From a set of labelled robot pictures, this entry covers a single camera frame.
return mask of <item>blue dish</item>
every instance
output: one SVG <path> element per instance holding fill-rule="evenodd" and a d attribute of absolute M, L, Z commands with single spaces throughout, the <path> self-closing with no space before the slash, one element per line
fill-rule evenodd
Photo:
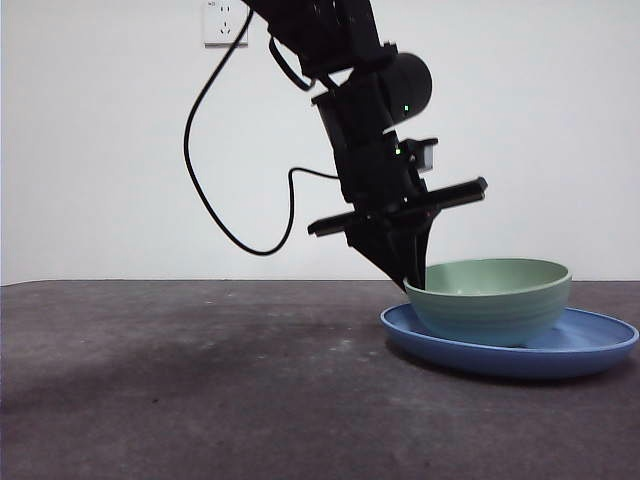
<path fill-rule="evenodd" d="M 590 375 L 623 360 L 638 330 L 598 313 L 566 308 L 556 325 L 522 347 L 495 347 L 433 336 L 410 304 L 381 314 L 393 343 L 430 362 L 501 377 L 556 379 Z"/>

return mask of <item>dark gray table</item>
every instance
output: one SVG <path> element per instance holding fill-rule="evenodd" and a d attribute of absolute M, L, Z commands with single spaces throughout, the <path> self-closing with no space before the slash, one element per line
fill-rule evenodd
<path fill-rule="evenodd" d="M 3 295 L 2 469 L 21 479 L 623 479 L 640 348 L 525 383 L 397 351 L 390 282 L 39 282 Z M 571 304 L 638 325 L 640 283 Z"/>

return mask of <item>black robotic arm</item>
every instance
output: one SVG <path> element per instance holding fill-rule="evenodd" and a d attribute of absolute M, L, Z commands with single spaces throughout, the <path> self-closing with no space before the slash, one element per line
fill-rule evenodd
<path fill-rule="evenodd" d="M 442 209 L 484 198 L 483 178 L 429 192 L 437 139 L 400 141 L 390 130 L 431 98 L 432 79 L 415 55 L 380 45 L 369 0 L 243 0 L 269 33 L 295 53 L 302 73 L 327 92 L 315 97 L 334 150 L 349 213 L 309 226 L 317 236 L 344 232 L 348 244 L 400 288 L 423 288 L 431 225 Z M 352 69 L 336 85 L 330 74 Z"/>

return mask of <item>light green ceramic bowl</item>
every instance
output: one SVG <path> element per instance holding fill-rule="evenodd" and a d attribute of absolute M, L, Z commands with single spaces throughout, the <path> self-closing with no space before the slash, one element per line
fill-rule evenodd
<path fill-rule="evenodd" d="M 435 335 L 517 346 L 553 326 L 567 305 L 571 273 L 546 260 L 492 258 L 427 268 L 426 290 L 405 280 L 418 318 Z"/>

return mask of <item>wall outlet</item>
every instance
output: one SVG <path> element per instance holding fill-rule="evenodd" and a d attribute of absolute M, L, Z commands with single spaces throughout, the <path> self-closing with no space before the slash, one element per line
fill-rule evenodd
<path fill-rule="evenodd" d="M 249 7 L 241 0 L 207 0 L 204 5 L 205 47 L 226 47 L 240 33 L 249 15 Z M 239 46 L 249 45 L 249 31 L 245 32 Z"/>

